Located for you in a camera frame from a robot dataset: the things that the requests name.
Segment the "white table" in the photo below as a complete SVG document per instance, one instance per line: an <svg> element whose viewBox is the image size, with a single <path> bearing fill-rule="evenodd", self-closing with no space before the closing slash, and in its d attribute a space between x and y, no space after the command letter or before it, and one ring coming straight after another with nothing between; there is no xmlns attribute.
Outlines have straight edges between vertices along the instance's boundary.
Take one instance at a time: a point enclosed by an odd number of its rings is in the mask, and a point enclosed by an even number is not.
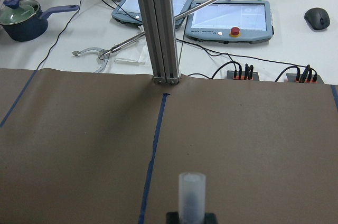
<svg viewBox="0 0 338 224"><path fill-rule="evenodd" d="M51 6L78 4L80 0L37 0L46 10ZM300 65L310 64L317 70L325 83L338 84L338 62L335 41L338 37L335 12L338 4L333 0L268 0L274 20L275 35L269 42L259 44L221 44L216 42L196 42L207 48L238 55L290 62ZM326 9L331 17L331 25L325 31L314 32L306 24L304 13L312 7ZM80 13L69 24L61 35L58 44L52 50L42 68L54 68L63 71L94 72L100 67L96 53L74 57L72 51L79 51L91 46L109 49L139 33L139 29L130 25L122 25L111 18L111 9L100 0L83 0ZM55 42L57 35L74 12L53 14L48 19L49 27L39 38L28 42L15 42L3 29L0 30L0 65L2 68L35 69L46 56L49 47ZM176 31L177 38L183 38L184 25ZM138 56L144 53L145 39L131 45L117 55L113 54L104 73L152 74L149 59L145 64L117 63L115 56ZM211 76L222 64L229 61L227 57L211 58L201 49L177 43L180 55L180 70L183 74L203 73ZM287 65L261 62L253 59L235 58L245 65L252 64L259 73L260 80L274 81ZM225 67L216 78L222 79L227 70Z"/></svg>

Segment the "metal rod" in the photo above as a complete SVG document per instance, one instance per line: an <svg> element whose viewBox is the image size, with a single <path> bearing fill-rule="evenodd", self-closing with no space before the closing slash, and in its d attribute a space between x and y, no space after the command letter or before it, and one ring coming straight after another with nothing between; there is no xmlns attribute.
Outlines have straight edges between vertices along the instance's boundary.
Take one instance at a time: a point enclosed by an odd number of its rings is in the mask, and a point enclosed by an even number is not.
<svg viewBox="0 0 338 224"><path fill-rule="evenodd" d="M183 13L177 15L177 16L175 16L174 19L175 19L175 21L177 21L179 19L182 19L182 18L184 18L184 17L186 17L186 16L188 16L188 15L196 12L197 10L199 10L199 9L205 7L205 6L208 6L208 5L210 5L210 4L212 4L212 3L216 2L216 1L218 1L218 0L207 0L206 2L203 2L203 3L199 4L198 6L193 7L191 9L189 9L189 10L187 10L187 11L185 11L185 12L183 12Z"/></svg>
<svg viewBox="0 0 338 224"><path fill-rule="evenodd" d="M132 38L130 38L130 39L126 40L126 41L123 41L122 43L114 46L113 48L110 49L110 52L117 52L117 51L121 50L123 47L128 46L128 45L130 45L132 43L135 43L142 36L144 36L144 32L139 33L138 35L133 36Z"/></svg>
<svg viewBox="0 0 338 224"><path fill-rule="evenodd" d="M218 1L218 0L207 0L207 1L203 2L203 3L201 3L200 5L198 5L196 7L193 7L191 9L189 9L189 10L187 10L187 11L185 11L185 12L183 12L183 13L177 15L177 16L175 16L174 20L177 21L177 20L179 20L181 18L184 18L184 17L186 17L186 16L188 16L188 15L196 12L197 10L199 10L199 9L205 7L205 6L208 6L208 5L210 5L210 4L212 4L212 3L216 2L216 1ZM123 47L128 46L128 45L130 45L132 43L135 43L138 39L140 39L144 35L145 35L144 32L139 33L138 35L136 35L136 36L134 36L134 37L132 37L132 38L130 38L130 39L128 39L128 40L126 40L126 41L124 41L124 42L122 42L122 43L114 46L114 47L112 47L109 50L108 53L110 53L110 52L113 52L113 53L117 52L117 51L121 50Z"/></svg>

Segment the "brown paper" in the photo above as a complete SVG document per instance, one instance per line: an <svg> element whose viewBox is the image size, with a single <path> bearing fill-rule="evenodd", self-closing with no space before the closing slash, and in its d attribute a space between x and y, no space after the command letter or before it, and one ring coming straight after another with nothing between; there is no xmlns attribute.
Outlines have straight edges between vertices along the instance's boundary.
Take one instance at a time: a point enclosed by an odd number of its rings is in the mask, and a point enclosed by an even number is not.
<svg viewBox="0 0 338 224"><path fill-rule="evenodd" d="M3 86L0 101L19 85ZM52 69L39 70L0 128L0 223L136 223L165 92L145 223L177 211L186 171L206 174L206 211L219 223L336 223L330 86L185 76L161 86Z"/></svg>
<svg viewBox="0 0 338 224"><path fill-rule="evenodd" d="M338 112L328 85L183 77L168 97L145 223L206 175L218 223L336 223Z"/></svg>
<svg viewBox="0 0 338 224"><path fill-rule="evenodd" d="M0 120L5 117L32 73L33 70L0 68Z"/></svg>

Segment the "pan handle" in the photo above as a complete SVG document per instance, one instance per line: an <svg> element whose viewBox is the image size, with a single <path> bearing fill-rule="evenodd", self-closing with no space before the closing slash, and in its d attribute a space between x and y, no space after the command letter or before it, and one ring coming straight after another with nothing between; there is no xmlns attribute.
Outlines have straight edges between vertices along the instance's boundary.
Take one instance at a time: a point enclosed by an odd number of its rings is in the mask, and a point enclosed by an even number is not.
<svg viewBox="0 0 338 224"><path fill-rule="evenodd" d="M76 11L79 9L78 5L69 5L69 6L55 6L47 9L44 11L40 17L43 19L47 19L53 13L61 13L61 12L69 12L69 11Z"/></svg>

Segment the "pot lid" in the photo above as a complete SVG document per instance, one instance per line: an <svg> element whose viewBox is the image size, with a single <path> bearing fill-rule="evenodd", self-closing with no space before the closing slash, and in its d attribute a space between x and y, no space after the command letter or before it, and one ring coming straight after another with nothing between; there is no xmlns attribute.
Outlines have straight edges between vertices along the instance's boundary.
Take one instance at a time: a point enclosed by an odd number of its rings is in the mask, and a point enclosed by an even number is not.
<svg viewBox="0 0 338 224"><path fill-rule="evenodd" d="M5 7L0 10L0 24L11 25L23 22L35 14L32 6L20 0L4 1Z"/></svg>

